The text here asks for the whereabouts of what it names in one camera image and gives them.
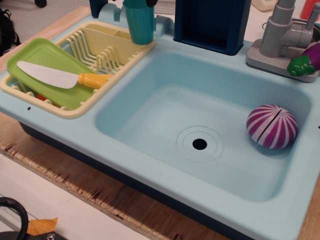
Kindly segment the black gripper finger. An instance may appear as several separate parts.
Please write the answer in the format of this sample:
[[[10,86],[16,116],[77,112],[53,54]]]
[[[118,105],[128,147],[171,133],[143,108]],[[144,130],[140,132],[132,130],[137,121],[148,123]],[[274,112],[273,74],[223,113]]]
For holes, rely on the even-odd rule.
[[[148,7],[154,7],[157,4],[158,0],[146,0]]]

